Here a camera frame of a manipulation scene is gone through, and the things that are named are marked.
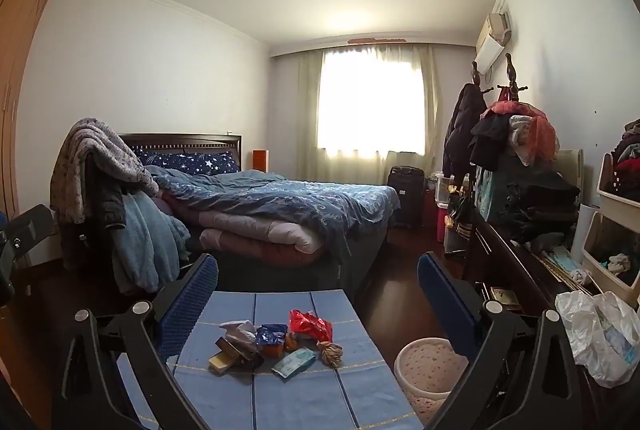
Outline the dark brown gold-logo box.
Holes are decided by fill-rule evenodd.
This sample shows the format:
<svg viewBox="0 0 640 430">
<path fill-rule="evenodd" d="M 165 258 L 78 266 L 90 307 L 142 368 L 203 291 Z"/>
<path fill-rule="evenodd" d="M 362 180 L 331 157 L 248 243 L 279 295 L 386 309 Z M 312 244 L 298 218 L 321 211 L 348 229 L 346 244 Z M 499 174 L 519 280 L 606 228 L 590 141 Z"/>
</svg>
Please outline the dark brown gold-logo box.
<svg viewBox="0 0 640 430">
<path fill-rule="evenodd" d="M 264 358 L 257 351 L 230 342 L 224 337 L 217 339 L 216 346 L 218 346 L 221 352 L 224 352 L 224 354 L 231 358 L 232 366 L 237 369 L 255 370 L 265 363 Z"/>
</svg>

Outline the white paper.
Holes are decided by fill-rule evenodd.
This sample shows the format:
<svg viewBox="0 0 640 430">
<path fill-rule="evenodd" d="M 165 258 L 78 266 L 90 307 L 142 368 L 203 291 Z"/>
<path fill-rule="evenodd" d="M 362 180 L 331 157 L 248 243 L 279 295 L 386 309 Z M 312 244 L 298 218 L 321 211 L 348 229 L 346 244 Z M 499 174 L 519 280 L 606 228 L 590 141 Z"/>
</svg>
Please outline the white paper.
<svg viewBox="0 0 640 430">
<path fill-rule="evenodd" d="M 229 320 L 220 324 L 226 332 L 224 338 L 235 346 L 257 351 L 256 334 L 257 329 L 250 320 Z"/>
</svg>

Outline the blue foil wrapper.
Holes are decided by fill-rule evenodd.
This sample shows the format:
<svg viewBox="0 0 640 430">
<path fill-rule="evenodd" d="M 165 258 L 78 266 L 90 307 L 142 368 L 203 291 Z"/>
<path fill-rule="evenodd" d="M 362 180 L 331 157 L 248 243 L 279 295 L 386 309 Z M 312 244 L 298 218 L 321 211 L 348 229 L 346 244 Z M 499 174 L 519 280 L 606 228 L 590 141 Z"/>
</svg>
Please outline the blue foil wrapper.
<svg viewBox="0 0 640 430">
<path fill-rule="evenodd" d="M 287 324 L 262 324 L 256 329 L 256 344 L 258 346 L 283 346 L 287 334 Z"/>
</svg>

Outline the red plastic bag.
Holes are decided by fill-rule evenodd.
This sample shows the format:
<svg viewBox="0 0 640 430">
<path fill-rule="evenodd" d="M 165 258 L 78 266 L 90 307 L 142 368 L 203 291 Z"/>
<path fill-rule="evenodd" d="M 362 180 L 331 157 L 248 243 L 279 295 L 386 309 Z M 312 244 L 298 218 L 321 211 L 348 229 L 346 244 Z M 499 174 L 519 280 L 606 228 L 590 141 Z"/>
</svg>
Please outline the red plastic bag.
<svg viewBox="0 0 640 430">
<path fill-rule="evenodd" d="M 318 342 L 333 341 L 332 324 L 311 312 L 291 310 L 288 316 L 288 329 L 295 335 L 303 335 Z"/>
</svg>

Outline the orange box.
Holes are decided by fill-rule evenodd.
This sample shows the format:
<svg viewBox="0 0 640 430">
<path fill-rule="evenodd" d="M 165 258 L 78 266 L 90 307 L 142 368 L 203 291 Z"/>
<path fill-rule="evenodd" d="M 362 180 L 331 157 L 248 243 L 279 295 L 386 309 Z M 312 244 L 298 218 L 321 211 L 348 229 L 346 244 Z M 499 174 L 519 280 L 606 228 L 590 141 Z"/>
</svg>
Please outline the orange box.
<svg viewBox="0 0 640 430">
<path fill-rule="evenodd" d="M 283 343 L 265 344 L 262 346 L 262 355 L 265 358 L 274 358 L 280 360 L 285 351 L 285 345 Z"/>
</svg>

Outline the dark wooden dresser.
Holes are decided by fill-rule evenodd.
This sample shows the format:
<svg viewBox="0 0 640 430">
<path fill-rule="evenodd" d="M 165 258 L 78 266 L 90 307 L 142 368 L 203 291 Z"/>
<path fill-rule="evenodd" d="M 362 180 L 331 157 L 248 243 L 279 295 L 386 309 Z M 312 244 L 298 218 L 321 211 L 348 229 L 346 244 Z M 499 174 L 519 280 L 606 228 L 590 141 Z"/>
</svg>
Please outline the dark wooden dresser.
<svg viewBox="0 0 640 430">
<path fill-rule="evenodd" d="M 485 221 L 478 212 L 473 213 L 462 278 L 513 291 L 527 315 L 540 315 L 552 308 L 555 297 L 568 291 L 531 252 L 514 245 L 506 230 Z M 585 367 L 579 366 L 577 373 L 585 429 L 639 428 L 638 372 L 613 389 L 599 386 Z"/>
</svg>

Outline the white plastic bag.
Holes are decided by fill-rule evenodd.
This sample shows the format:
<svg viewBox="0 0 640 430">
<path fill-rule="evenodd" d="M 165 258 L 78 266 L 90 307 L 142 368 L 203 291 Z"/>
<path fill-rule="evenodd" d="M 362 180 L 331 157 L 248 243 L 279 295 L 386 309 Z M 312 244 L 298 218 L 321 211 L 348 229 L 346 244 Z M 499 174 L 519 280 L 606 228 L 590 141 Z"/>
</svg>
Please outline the white plastic bag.
<svg viewBox="0 0 640 430">
<path fill-rule="evenodd" d="M 590 296 L 582 291 L 555 297 L 577 365 L 605 388 L 626 384 L 639 365 L 639 317 L 614 292 Z"/>
</svg>

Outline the grey knitted blanket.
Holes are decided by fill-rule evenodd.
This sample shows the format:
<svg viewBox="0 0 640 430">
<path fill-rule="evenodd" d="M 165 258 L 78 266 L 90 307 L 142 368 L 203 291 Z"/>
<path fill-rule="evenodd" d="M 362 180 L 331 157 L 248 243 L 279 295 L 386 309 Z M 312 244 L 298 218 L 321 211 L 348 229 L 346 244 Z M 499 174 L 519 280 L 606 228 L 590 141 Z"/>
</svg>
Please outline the grey knitted blanket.
<svg viewBox="0 0 640 430">
<path fill-rule="evenodd" d="M 51 176 L 50 207 L 58 222 L 94 219 L 118 230 L 126 225 L 124 195 L 135 192 L 153 197 L 158 186 L 134 151 L 103 121 L 77 121 Z"/>
</svg>

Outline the blue checked tablecloth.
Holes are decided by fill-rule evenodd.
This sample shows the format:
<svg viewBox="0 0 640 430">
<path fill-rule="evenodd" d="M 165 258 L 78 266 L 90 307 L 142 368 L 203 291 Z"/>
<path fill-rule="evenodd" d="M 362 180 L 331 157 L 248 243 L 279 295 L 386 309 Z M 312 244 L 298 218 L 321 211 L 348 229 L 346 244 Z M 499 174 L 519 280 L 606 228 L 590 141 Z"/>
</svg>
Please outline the blue checked tablecloth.
<svg viewBox="0 0 640 430">
<path fill-rule="evenodd" d="M 343 350 L 327 365 L 312 340 L 298 337 L 299 366 L 288 352 L 216 372 L 218 340 L 229 322 L 284 325 L 290 313 L 331 324 Z M 343 291 L 214 292 L 182 350 L 165 362 L 171 379 L 212 429 L 420 429 L 411 408 Z"/>
</svg>

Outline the white storage shelf bins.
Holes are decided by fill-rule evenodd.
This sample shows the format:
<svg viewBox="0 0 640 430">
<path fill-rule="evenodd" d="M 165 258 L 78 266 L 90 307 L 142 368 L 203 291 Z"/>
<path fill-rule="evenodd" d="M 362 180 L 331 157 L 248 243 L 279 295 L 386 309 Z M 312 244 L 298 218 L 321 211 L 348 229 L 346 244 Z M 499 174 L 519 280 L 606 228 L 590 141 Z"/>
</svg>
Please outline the white storage shelf bins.
<svg viewBox="0 0 640 430">
<path fill-rule="evenodd" d="M 639 203 L 612 192 L 614 184 L 619 182 L 613 155 L 606 153 L 598 182 L 600 209 L 593 215 L 582 244 L 582 262 L 600 291 L 612 291 L 637 309 Z"/>
</svg>

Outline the brown crumpled paper ball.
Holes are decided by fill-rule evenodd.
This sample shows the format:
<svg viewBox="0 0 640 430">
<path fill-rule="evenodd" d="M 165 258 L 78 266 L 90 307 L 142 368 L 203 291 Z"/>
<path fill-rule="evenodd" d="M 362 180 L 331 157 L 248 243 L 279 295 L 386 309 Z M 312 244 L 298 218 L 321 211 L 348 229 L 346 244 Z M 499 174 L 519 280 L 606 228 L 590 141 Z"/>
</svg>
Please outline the brown crumpled paper ball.
<svg viewBox="0 0 640 430">
<path fill-rule="evenodd" d="M 323 364 L 333 369 L 338 369 L 342 366 L 344 351 L 339 344 L 332 341 L 318 341 L 317 348 Z"/>
</svg>

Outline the teal tissue pack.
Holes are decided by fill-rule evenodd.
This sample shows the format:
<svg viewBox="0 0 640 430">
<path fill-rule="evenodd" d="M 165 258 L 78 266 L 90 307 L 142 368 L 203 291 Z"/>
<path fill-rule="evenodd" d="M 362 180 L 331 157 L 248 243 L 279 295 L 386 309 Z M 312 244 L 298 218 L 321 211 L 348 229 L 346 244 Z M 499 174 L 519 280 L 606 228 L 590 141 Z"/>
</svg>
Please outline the teal tissue pack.
<svg viewBox="0 0 640 430">
<path fill-rule="evenodd" d="M 308 348 L 291 352 L 271 367 L 271 371 L 283 380 L 288 380 L 308 368 L 317 358 L 317 353 Z"/>
</svg>

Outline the teal shopping bag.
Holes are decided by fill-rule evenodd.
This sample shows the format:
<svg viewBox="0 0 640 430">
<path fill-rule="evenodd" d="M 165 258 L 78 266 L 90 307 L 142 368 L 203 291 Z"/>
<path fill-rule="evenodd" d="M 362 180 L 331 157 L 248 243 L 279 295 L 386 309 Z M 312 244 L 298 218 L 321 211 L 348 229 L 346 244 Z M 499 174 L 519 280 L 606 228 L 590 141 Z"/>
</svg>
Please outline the teal shopping bag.
<svg viewBox="0 0 640 430">
<path fill-rule="evenodd" d="M 477 167 L 475 175 L 475 207 L 485 221 L 489 221 L 494 214 L 495 205 L 497 205 L 497 190 L 498 182 L 495 172 Z"/>
</svg>

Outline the bed with dark base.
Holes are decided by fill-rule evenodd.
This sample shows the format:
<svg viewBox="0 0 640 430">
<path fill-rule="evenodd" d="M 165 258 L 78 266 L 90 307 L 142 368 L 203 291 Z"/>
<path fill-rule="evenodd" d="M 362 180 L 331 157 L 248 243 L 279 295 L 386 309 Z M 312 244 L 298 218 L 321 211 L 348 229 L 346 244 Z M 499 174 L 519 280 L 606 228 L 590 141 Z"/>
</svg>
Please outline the bed with dark base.
<svg viewBox="0 0 640 430">
<path fill-rule="evenodd" d="M 356 294 L 399 208 L 386 185 L 294 181 L 243 167 L 238 134 L 128 133 L 160 181 L 157 203 L 209 252 L 228 291 Z"/>
</svg>

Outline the orange bedside cabinet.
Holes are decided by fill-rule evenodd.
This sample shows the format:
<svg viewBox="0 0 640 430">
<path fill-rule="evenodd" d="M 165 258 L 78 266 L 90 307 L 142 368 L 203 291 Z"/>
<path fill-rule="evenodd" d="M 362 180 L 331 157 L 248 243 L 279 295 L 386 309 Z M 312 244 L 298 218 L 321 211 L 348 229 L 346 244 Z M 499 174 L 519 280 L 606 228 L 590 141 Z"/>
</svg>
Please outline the orange bedside cabinet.
<svg viewBox="0 0 640 430">
<path fill-rule="evenodd" d="M 261 172 L 269 171 L 269 152 L 268 150 L 252 151 L 252 168 Z"/>
</svg>

